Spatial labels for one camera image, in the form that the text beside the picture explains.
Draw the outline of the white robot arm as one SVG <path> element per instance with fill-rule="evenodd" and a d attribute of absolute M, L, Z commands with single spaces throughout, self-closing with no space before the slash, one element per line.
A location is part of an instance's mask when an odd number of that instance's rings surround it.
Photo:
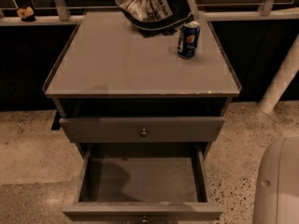
<path fill-rule="evenodd" d="M 275 216 L 279 185 L 294 170 L 284 168 L 284 141 L 299 130 L 297 91 L 298 0 L 274 5 L 263 0 L 216 0 L 212 27 L 242 87 L 227 105 L 220 135 L 206 155 L 210 200 L 221 207 L 215 221 L 178 224 L 262 224 Z"/>

